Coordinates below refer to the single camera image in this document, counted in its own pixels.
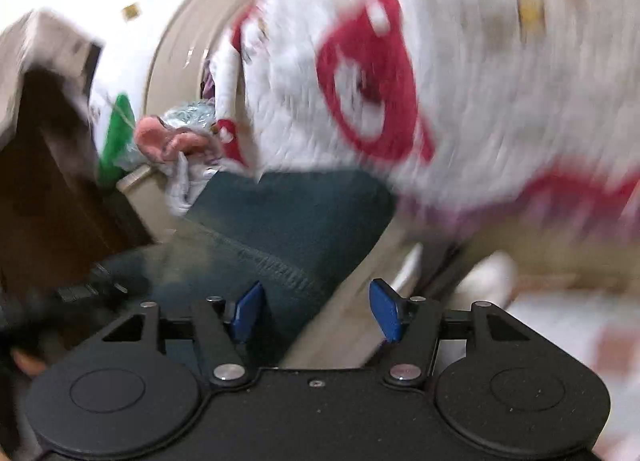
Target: white plastic bag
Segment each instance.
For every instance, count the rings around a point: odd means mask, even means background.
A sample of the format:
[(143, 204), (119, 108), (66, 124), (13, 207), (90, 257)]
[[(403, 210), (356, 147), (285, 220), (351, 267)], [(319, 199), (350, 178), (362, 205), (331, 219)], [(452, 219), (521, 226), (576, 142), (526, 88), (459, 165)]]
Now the white plastic bag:
[(640, 229), (638, 0), (257, 0), (213, 57), (260, 160), (362, 165), (455, 229), (495, 212)]

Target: yellow sticker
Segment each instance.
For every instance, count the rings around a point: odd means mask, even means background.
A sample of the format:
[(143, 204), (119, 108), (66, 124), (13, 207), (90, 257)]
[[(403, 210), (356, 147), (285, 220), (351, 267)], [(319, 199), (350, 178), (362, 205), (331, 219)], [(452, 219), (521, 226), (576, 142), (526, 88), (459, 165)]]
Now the yellow sticker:
[(518, 0), (518, 20), (523, 42), (545, 35), (545, 0)]
[(122, 16), (125, 21), (132, 21), (135, 18), (140, 16), (140, 7), (137, 3), (130, 4), (129, 6), (125, 6), (122, 9)]
[(260, 30), (260, 40), (265, 41), (267, 37), (267, 24), (262, 17), (258, 18), (258, 29)]

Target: red printed logo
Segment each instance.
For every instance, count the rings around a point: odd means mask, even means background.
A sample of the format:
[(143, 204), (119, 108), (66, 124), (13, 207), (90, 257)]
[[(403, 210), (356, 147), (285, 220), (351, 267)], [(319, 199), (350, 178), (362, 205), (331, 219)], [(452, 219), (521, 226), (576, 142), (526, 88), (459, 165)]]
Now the red printed logo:
[[(402, 38), (398, 0), (376, 0), (384, 10), (386, 23), (376, 31), (367, 6), (332, 31), (318, 53), (318, 84), (332, 117), (351, 145), (372, 158), (402, 162), (414, 149), (416, 125), (420, 130), (420, 157), (429, 163), (434, 146), (427, 125), (418, 112), (414, 70)], [(384, 108), (380, 136), (363, 138), (346, 119), (335, 88), (335, 74), (341, 60), (355, 61), (362, 70), (360, 93), (364, 99)]]

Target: round beige rim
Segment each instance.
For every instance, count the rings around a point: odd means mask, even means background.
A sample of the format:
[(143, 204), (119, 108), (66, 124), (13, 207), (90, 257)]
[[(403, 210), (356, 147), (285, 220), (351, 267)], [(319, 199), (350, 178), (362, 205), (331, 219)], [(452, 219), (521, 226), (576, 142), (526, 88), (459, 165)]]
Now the round beige rim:
[(161, 114), (200, 97), (202, 70), (233, 15), (252, 0), (184, 0), (151, 61), (142, 116)]

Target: green plastic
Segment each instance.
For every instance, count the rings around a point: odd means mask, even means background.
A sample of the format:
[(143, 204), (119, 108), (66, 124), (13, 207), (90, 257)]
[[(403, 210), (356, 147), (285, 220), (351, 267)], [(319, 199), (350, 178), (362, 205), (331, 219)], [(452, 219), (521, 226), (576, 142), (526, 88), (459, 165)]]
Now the green plastic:
[(135, 123), (136, 117), (133, 115), (129, 97), (120, 93), (113, 102), (104, 148), (98, 161), (97, 179), (100, 187), (113, 188), (127, 175), (127, 172), (115, 165), (115, 162), (131, 141)]

